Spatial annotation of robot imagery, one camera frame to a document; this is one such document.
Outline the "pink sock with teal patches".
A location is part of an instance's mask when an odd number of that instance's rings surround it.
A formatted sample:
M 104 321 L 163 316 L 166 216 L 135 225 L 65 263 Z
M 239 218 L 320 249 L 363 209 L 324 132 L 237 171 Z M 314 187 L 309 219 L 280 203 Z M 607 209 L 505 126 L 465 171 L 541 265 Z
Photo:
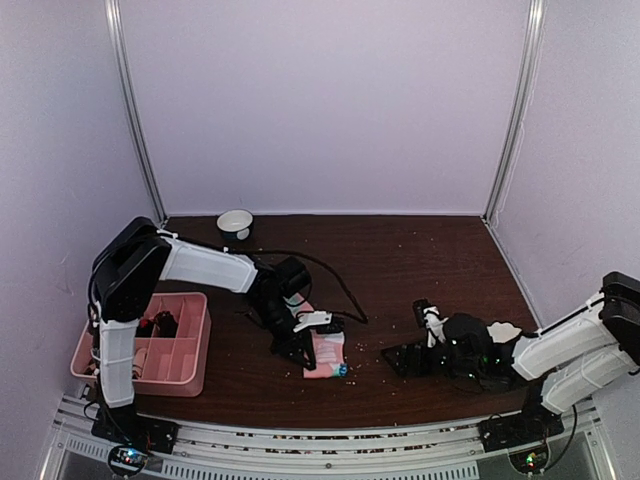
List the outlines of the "pink sock with teal patches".
M 294 319 L 299 312 L 326 311 L 316 310 L 301 294 L 294 294 L 286 300 Z M 332 322 L 329 325 L 305 329 L 297 334 L 310 334 L 316 355 L 317 368 L 308 371 L 302 368 L 305 380 L 320 380 L 334 377 L 345 377 L 348 365 L 345 360 L 344 346 L 346 341 L 344 320 L 334 312 L 330 312 Z

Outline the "brown beige argyle sock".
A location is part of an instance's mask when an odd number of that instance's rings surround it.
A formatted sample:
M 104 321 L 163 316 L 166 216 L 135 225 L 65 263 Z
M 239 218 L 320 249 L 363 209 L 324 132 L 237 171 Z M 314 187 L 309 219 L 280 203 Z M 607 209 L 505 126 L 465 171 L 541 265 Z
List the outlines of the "brown beige argyle sock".
M 136 329 L 138 338 L 175 338 L 178 330 L 178 322 L 174 315 L 168 311 L 160 311 L 152 318 L 140 320 Z

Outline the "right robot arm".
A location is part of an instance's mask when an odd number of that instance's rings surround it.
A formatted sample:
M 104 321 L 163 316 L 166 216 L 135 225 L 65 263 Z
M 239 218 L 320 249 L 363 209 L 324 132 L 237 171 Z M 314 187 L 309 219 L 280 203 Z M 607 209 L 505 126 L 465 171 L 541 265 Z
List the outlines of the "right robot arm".
M 639 281 L 606 274 L 600 290 L 553 325 L 534 332 L 467 313 L 445 317 L 429 301 L 414 302 L 423 339 L 382 349 L 401 378 L 443 375 L 486 392 L 533 390 L 513 419 L 519 440 L 535 440 L 576 402 L 639 371 Z

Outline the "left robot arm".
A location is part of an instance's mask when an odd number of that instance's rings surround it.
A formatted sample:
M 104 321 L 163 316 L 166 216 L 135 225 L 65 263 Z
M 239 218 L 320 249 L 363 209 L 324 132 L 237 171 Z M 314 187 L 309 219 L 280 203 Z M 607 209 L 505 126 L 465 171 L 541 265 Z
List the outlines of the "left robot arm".
M 256 253 L 193 242 L 136 217 L 96 257 L 87 285 L 89 321 L 98 337 L 98 384 L 110 407 L 103 422 L 121 443 L 133 444 L 144 433 L 142 419 L 126 408 L 135 397 L 134 334 L 162 284 L 245 297 L 271 334 L 272 353 L 316 368 L 311 334 L 293 313 L 294 297 L 311 284 L 296 256 L 269 264 Z

